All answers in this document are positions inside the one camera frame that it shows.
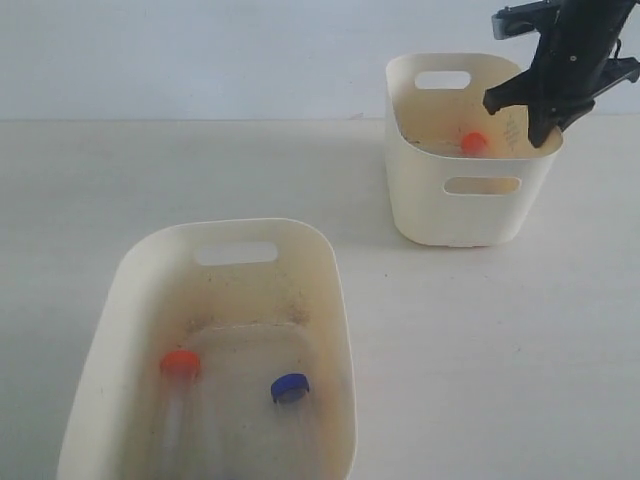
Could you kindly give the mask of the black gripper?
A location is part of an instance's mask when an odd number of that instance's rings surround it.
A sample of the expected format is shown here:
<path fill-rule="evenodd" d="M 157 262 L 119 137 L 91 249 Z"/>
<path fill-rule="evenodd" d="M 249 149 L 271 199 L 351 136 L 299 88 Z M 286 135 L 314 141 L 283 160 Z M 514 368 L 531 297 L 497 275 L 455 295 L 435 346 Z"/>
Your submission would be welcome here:
<path fill-rule="evenodd" d="M 540 148 L 566 130 L 575 111 L 624 81 L 639 80 L 639 60 L 620 55 L 623 30 L 636 1 L 562 1 L 552 27 L 541 35 L 529 74 L 487 89 L 489 114 L 528 107 L 528 140 Z"/>

